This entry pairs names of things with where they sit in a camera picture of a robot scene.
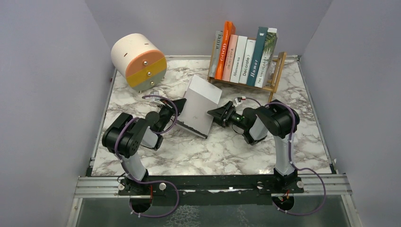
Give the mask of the orange Good Morning book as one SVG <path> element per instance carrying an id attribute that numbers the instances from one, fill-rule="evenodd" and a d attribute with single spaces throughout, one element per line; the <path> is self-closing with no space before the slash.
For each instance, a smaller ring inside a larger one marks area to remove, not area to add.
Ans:
<path id="1" fill-rule="evenodd" d="M 224 23 L 223 36 L 221 40 L 221 50 L 218 56 L 218 63 L 215 73 L 215 79 L 217 80 L 222 80 L 228 43 L 230 40 L 230 36 L 235 33 L 235 30 L 236 27 L 232 21 L 226 21 Z"/>

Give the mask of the white palm Singularity book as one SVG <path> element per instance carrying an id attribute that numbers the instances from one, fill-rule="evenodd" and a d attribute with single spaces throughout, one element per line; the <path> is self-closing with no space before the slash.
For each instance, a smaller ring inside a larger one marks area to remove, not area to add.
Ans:
<path id="1" fill-rule="evenodd" d="M 278 39 L 277 31 L 278 31 L 277 28 L 272 28 L 272 27 L 268 28 L 267 30 L 261 62 L 259 65 L 259 70 L 254 85 L 255 87 L 262 88 L 266 85 L 266 80 L 267 80 L 266 74 L 269 71 L 270 64 L 273 58 L 272 56 L 274 54 L 274 49 Z"/>

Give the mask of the white Decorate book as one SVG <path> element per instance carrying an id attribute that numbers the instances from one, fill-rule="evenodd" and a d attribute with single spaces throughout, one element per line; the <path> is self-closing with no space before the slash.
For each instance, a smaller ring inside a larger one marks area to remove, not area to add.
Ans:
<path id="1" fill-rule="evenodd" d="M 244 52 L 244 59 L 241 69 L 241 75 L 239 79 L 240 84 L 246 84 L 248 75 L 249 75 L 249 68 L 253 57 L 254 47 L 255 47 L 255 40 L 248 39 L 246 43 L 246 48 Z"/>

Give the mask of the teal bottom book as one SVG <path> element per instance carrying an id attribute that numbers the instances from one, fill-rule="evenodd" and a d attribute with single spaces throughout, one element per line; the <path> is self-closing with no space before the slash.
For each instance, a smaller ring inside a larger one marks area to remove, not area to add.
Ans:
<path id="1" fill-rule="evenodd" d="M 256 79 L 257 79 L 257 74 L 260 66 L 260 61 L 263 53 L 263 48 L 265 45 L 265 40 L 267 36 L 268 28 L 267 27 L 262 27 L 260 26 L 258 28 L 258 33 L 255 41 L 255 46 L 254 46 L 254 51 L 253 51 L 253 57 L 252 61 L 250 63 L 250 68 L 249 68 L 249 75 L 247 78 L 247 85 L 254 87 Z"/>

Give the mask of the grey ianra book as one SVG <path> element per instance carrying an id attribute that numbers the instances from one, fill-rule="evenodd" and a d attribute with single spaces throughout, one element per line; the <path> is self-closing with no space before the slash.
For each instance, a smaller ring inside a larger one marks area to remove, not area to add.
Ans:
<path id="1" fill-rule="evenodd" d="M 211 78 L 215 77 L 217 63 L 218 63 L 218 56 L 219 56 L 220 48 L 221 48 L 222 37 L 223 37 L 223 32 L 217 31 L 215 41 L 214 41 L 214 48 L 213 48 L 213 52 L 212 52 L 211 60 L 210 60 L 209 73 L 208 73 L 208 76 Z"/>

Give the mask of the white Afternoon Tea book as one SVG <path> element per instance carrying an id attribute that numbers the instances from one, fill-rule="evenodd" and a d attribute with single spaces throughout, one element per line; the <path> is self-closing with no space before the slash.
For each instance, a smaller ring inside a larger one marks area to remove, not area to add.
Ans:
<path id="1" fill-rule="evenodd" d="M 233 65 L 230 77 L 230 82 L 232 83 L 239 82 L 247 39 L 248 39 L 247 36 L 241 36 L 241 35 L 239 35 L 237 38 L 237 45 L 235 49 L 235 56 L 233 59 Z"/>

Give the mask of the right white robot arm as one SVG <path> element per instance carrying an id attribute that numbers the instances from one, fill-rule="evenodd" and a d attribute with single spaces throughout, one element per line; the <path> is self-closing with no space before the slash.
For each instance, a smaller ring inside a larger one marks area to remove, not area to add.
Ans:
<path id="1" fill-rule="evenodd" d="M 224 106 L 207 111 L 207 114 L 223 128 L 235 125 L 242 129 L 242 136 L 250 145 L 261 142 L 270 133 L 274 137 L 276 149 L 274 189 L 285 192 L 292 183 L 298 181 L 297 170 L 291 160 L 294 153 L 293 135 L 300 122 L 294 109 L 276 99 L 258 108 L 247 107 L 238 114 L 233 102 L 229 101 Z"/>

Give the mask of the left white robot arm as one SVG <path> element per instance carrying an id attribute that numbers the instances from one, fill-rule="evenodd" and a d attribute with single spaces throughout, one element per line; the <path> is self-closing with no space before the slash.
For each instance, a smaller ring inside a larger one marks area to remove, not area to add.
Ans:
<path id="1" fill-rule="evenodd" d="M 160 101 L 159 112 L 151 111 L 145 118 L 121 113 L 102 136 L 102 145 L 118 158 L 124 169 L 124 179 L 120 181 L 123 192 L 144 195 L 151 190 L 148 170 L 141 162 L 138 149 L 143 146 L 158 150 L 162 135 L 176 124 L 187 100 L 160 97 Z"/>

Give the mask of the grey white bottom book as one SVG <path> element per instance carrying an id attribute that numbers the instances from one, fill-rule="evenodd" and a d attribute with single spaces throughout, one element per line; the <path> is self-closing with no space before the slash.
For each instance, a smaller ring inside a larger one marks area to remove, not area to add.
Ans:
<path id="1" fill-rule="evenodd" d="M 176 124 L 183 129 L 206 139 L 213 117 L 207 111 L 216 109 L 221 99 L 222 90 L 198 75 L 189 81 L 184 93 L 186 99 Z"/>

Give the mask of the wooden book rack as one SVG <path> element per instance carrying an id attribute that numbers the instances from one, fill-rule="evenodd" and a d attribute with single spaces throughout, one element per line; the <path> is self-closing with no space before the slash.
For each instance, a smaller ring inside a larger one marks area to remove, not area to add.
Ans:
<path id="1" fill-rule="evenodd" d="M 214 82 L 220 82 L 220 83 L 230 84 L 230 85 L 234 85 L 234 86 L 252 88 L 255 90 L 268 91 L 268 92 L 270 92 L 268 102 L 271 102 L 273 100 L 273 95 L 278 90 L 279 81 L 280 81 L 281 74 L 282 74 L 282 71 L 284 68 L 286 57 L 287 57 L 287 52 L 280 52 L 276 58 L 272 59 L 272 61 L 276 63 L 274 72 L 271 74 L 271 78 L 269 80 L 267 80 L 268 84 L 262 88 L 252 87 L 252 86 L 248 86 L 248 85 L 241 84 L 241 83 L 233 83 L 233 82 L 229 82 L 229 81 L 218 80 L 218 79 L 212 78 L 210 76 L 207 76 L 207 81 L 211 84 L 213 84 Z"/>

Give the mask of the pink Warm Chord book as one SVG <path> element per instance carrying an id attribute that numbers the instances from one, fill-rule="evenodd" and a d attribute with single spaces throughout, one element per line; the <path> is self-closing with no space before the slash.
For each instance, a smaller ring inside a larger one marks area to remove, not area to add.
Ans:
<path id="1" fill-rule="evenodd" d="M 233 65 L 233 58 L 235 55 L 235 49 L 237 46 L 238 35 L 231 35 L 228 43 L 227 53 L 226 53 L 226 60 L 222 75 L 223 81 L 230 81 L 232 65 Z"/>

